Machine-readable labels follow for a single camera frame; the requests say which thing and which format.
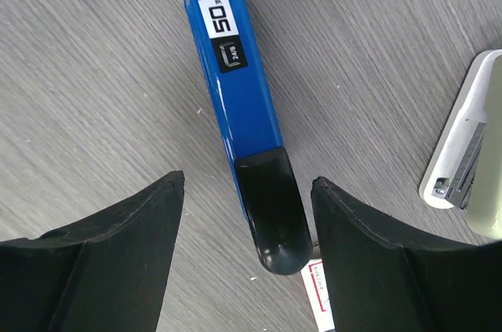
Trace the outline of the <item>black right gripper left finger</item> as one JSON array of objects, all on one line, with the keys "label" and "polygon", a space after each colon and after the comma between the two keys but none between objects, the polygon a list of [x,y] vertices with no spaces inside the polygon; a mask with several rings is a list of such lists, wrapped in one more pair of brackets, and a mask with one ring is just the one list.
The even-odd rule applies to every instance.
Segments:
[{"label": "black right gripper left finger", "polygon": [[183,203],[173,171],[37,239],[2,242],[2,330],[156,330]]}]

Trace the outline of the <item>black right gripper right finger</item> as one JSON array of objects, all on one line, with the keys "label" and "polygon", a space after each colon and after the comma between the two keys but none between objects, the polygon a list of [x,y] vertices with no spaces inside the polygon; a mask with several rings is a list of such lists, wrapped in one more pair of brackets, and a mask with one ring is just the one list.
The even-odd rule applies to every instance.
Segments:
[{"label": "black right gripper right finger", "polygon": [[500,330],[500,242],[424,232],[325,177],[311,201],[336,330]]}]

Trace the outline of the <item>white red staple box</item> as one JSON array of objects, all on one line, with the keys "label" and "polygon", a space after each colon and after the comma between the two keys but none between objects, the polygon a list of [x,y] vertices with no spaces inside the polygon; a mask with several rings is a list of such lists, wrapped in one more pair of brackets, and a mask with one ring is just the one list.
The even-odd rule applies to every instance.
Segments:
[{"label": "white red staple box", "polygon": [[300,271],[319,332],[334,331],[326,276],[321,259],[309,260]]}]

